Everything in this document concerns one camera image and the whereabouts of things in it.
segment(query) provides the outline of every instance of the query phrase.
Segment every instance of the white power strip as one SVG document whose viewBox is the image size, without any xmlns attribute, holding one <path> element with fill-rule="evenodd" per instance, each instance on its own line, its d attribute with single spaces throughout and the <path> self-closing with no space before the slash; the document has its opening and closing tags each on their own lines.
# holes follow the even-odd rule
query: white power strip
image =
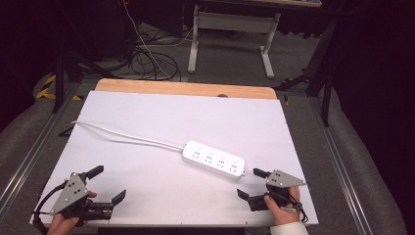
<svg viewBox="0 0 415 235">
<path fill-rule="evenodd" d="M 245 160 L 195 141 L 186 143 L 183 161 L 233 179 L 239 179 L 245 174 Z"/>
</svg>

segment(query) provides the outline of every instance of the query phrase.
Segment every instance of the desk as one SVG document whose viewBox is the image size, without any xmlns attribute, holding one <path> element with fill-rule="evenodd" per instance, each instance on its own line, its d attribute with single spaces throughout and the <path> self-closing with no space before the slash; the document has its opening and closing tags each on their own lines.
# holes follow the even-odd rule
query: desk
<svg viewBox="0 0 415 235">
<path fill-rule="evenodd" d="M 205 96 L 183 95 L 199 92 Z M 270 226 L 271 213 L 251 212 L 236 189 L 265 192 L 264 179 L 252 173 L 255 167 L 279 168 L 305 179 L 275 98 L 264 87 L 103 79 L 88 95 L 79 120 L 172 144 L 199 141 L 244 158 L 247 174 L 232 180 L 184 163 L 178 151 L 76 125 L 45 193 L 73 171 L 103 165 L 104 172 L 87 182 L 88 189 L 98 192 L 94 201 L 108 202 L 123 189 L 126 197 L 110 221 L 90 221 L 90 226 Z M 308 223 L 318 223 L 307 188 L 300 192 Z M 42 220 L 48 224 L 51 216 L 42 215 Z"/>
<path fill-rule="evenodd" d="M 308 8 L 320 7 L 321 3 L 302 2 L 296 0 L 255 0 L 252 1 L 256 4 L 275 4 L 275 5 L 288 5 L 288 6 L 300 6 Z M 274 78 L 274 71 L 272 70 L 271 62 L 269 61 L 268 51 L 274 38 L 275 30 L 280 19 L 281 14 L 276 13 L 274 18 L 261 18 L 261 17 L 248 17 L 248 16 L 235 16 L 228 14 L 216 14 L 199 12 L 200 6 L 195 6 L 193 17 L 193 39 L 192 47 L 190 50 L 188 72 L 193 73 L 196 71 L 196 62 L 198 57 L 198 29 L 210 28 L 210 29 L 222 29 L 222 30 L 236 30 L 256 33 L 267 33 L 268 37 L 265 46 L 259 46 L 259 52 L 262 59 L 262 63 L 265 68 L 266 76 L 268 78 Z"/>
</svg>

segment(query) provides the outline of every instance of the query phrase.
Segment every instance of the black cable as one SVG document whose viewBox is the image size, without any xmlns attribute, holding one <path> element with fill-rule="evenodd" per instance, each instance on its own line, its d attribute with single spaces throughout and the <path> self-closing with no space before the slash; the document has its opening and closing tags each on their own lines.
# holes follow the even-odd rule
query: black cable
<svg viewBox="0 0 415 235">
<path fill-rule="evenodd" d="M 133 59 L 130 61 L 128 67 L 131 68 L 135 73 L 129 73 L 129 72 L 123 72 L 118 74 L 120 75 L 126 75 L 126 74 L 140 74 L 141 76 L 138 77 L 139 80 L 170 80 L 174 78 L 177 74 L 179 74 L 179 79 L 181 81 L 181 72 L 178 68 L 178 65 L 176 61 L 172 58 L 167 56 L 163 53 L 155 53 L 153 52 L 150 54 L 147 50 L 144 50 L 142 48 L 136 47 L 133 49 Z M 139 68 L 136 68 L 134 65 L 134 61 L 139 66 Z M 173 75 L 168 75 L 164 78 L 158 78 L 159 74 L 161 72 L 165 73 L 165 70 L 172 66 L 174 68 Z"/>
<path fill-rule="evenodd" d="M 40 212 L 40 210 L 42 209 L 42 207 L 46 203 L 46 201 L 48 201 L 49 198 L 52 197 L 52 195 L 54 195 L 56 192 L 58 192 L 59 190 L 64 189 L 65 186 L 67 185 L 67 183 L 68 183 L 68 181 L 65 180 L 64 183 L 57 186 L 50 193 L 48 193 L 48 195 L 46 195 L 46 197 L 43 198 L 43 200 L 37 206 L 36 210 L 33 212 L 33 225 L 44 235 L 46 235 L 48 233 L 48 229 L 46 228 L 45 224 L 43 224 L 42 220 L 40 219 L 40 214 L 43 213 L 43 212 Z"/>
<path fill-rule="evenodd" d="M 142 38 L 147 45 L 172 45 L 178 41 L 180 41 L 182 38 L 171 35 L 169 33 L 163 32 L 163 31 L 157 31 L 157 30 L 147 30 L 143 31 Z M 175 41 L 169 42 L 169 43 L 159 43 L 158 41 L 164 38 L 172 37 L 172 39 L 175 38 Z"/>
<path fill-rule="evenodd" d="M 127 57 L 123 62 L 119 63 L 118 65 L 113 66 L 113 67 L 103 68 L 103 69 L 106 71 L 117 71 L 125 67 L 130 62 L 131 58 L 132 57 Z M 90 70 L 88 68 L 80 67 L 80 69 L 88 74 L 96 73 L 94 70 Z"/>
<path fill-rule="evenodd" d="M 297 202 L 297 200 L 291 195 L 291 194 L 288 194 L 289 196 L 290 196 L 290 198 L 291 199 L 293 199 L 294 200 L 294 203 L 292 203 L 294 206 L 295 205 L 297 205 L 299 202 Z M 302 208 L 302 206 L 301 206 L 301 209 L 300 209 L 300 212 L 302 213 L 302 219 L 301 219 L 301 222 L 303 222 L 303 223 L 306 223 L 307 221 L 308 221 L 308 217 L 307 217 L 307 215 L 305 214 L 305 211 L 304 211 L 304 209 Z"/>
<path fill-rule="evenodd" d="M 122 0 L 122 3 L 124 5 L 125 12 L 126 12 L 127 16 L 131 19 L 131 17 L 129 16 L 129 14 L 127 12 L 127 7 L 125 5 L 125 2 L 123 0 Z M 157 40 L 160 40 L 161 38 L 169 37 L 170 35 L 166 32 L 148 30 L 148 31 L 141 32 L 138 36 L 141 38 L 141 42 L 137 41 L 138 46 L 134 47 L 132 49 L 131 60 L 129 61 L 129 63 L 126 63 L 126 65 L 128 64 L 128 67 L 131 68 L 135 73 L 141 74 L 141 77 L 139 79 L 151 79 L 152 77 L 154 77 L 154 80 L 170 80 L 175 75 L 177 75 L 179 73 L 180 74 L 180 80 L 181 80 L 181 73 L 178 71 L 178 66 L 177 66 L 177 63 L 174 61 L 174 59 L 172 59 L 171 57 L 168 57 L 165 54 L 161 54 L 161 53 L 155 53 L 155 55 L 158 55 L 158 56 L 154 56 L 153 53 L 146 46 L 146 44 L 156 42 Z M 146 51 L 139 47 L 141 44 L 146 47 L 146 49 L 147 49 Z M 142 55 L 147 57 L 150 62 L 149 63 L 143 63 Z M 166 58 L 171 60 L 172 63 L 169 62 L 168 60 L 165 60 L 164 58 L 162 58 L 162 56 L 165 56 Z M 134 68 L 134 64 L 133 64 L 134 58 L 135 58 L 135 61 L 137 62 L 137 64 L 141 66 L 143 72 L 138 71 L 137 69 Z M 153 68 L 150 71 L 146 70 L 146 66 L 148 64 L 151 64 L 153 66 Z M 167 64 L 175 67 L 174 75 L 168 75 L 165 72 L 165 70 L 167 69 Z M 145 75 L 150 74 L 150 72 L 153 73 L 153 76 L 145 77 Z M 166 77 L 158 79 L 158 74 L 160 72 L 164 73 L 164 75 L 166 75 Z M 123 73 L 118 74 L 117 76 L 120 76 L 122 74 L 128 74 L 128 73 L 123 72 Z"/>
</svg>

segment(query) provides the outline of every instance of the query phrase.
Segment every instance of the metal stand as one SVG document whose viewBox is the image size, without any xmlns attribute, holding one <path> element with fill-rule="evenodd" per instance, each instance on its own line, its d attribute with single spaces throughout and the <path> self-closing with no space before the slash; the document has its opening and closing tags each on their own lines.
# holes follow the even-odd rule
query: metal stand
<svg viewBox="0 0 415 235">
<path fill-rule="evenodd" d="M 323 35 L 320 38 L 320 41 L 317 44 L 316 49 L 314 50 L 313 55 L 311 56 L 310 61 L 308 62 L 307 68 L 304 70 L 303 75 L 296 77 L 293 80 L 290 80 L 286 83 L 283 83 L 280 86 L 273 87 L 277 91 L 283 91 L 288 88 L 291 88 L 301 82 L 306 80 L 310 81 L 310 85 L 308 85 L 307 89 L 305 90 L 308 96 L 316 96 L 321 88 L 325 85 L 324 96 L 323 96 L 323 109 L 321 111 L 321 117 L 323 122 L 326 126 L 329 126 L 329 105 L 330 105 L 330 94 L 332 89 L 332 79 L 331 76 L 326 72 L 321 72 L 321 65 L 326 55 L 327 48 L 329 47 L 330 40 L 333 35 L 333 31 L 336 26 L 337 19 L 333 19 L 330 21 L 329 25 L 323 32 Z M 315 77 L 317 74 L 320 73 L 320 81 L 316 82 Z"/>
<path fill-rule="evenodd" d="M 237 30 L 246 32 L 268 33 L 265 46 L 259 47 L 259 52 L 265 67 L 266 76 L 274 78 L 274 71 L 269 61 L 268 51 L 274 38 L 275 30 L 280 19 L 280 14 L 275 14 L 272 18 L 247 17 L 236 15 L 225 15 L 216 13 L 201 13 L 199 6 L 195 6 L 193 17 L 193 40 L 190 50 L 189 67 L 187 71 L 194 73 L 196 71 L 196 61 L 198 57 L 198 29 L 222 29 Z"/>
<path fill-rule="evenodd" d="M 112 73 L 104 70 L 103 68 L 97 66 L 93 62 L 85 59 L 81 55 L 73 51 L 63 50 L 61 53 L 58 53 L 56 56 L 56 99 L 55 106 L 52 111 L 54 114 L 64 103 L 65 96 L 65 86 L 64 86 L 64 77 L 65 71 L 69 76 L 70 81 L 79 82 L 82 80 L 83 74 L 78 66 L 78 63 L 82 63 L 87 66 L 89 69 L 95 71 L 96 73 L 101 74 L 105 78 L 116 78 Z"/>
</svg>

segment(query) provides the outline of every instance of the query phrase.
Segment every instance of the hand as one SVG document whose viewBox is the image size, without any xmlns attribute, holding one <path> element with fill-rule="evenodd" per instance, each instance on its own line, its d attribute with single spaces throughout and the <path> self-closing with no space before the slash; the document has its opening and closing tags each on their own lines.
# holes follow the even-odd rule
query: hand
<svg viewBox="0 0 415 235">
<path fill-rule="evenodd" d="M 291 196 L 293 196 L 294 199 L 296 199 L 298 203 L 300 202 L 299 186 L 291 187 L 289 189 L 289 193 Z M 278 207 L 277 203 L 275 203 L 275 201 L 268 195 L 265 195 L 263 200 L 265 201 L 265 204 L 268 206 L 269 210 L 272 212 L 272 215 L 274 216 L 274 223 L 276 226 L 300 221 L 299 211 L 293 212 L 293 211 L 281 210 Z"/>
<path fill-rule="evenodd" d="M 88 198 L 95 198 L 97 194 L 89 192 Z M 79 222 L 78 217 L 72 217 L 65 219 L 63 215 L 57 213 L 53 215 L 51 225 L 49 227 L 48 235 L 70 235 L 73 228 Z"/>
</svg>

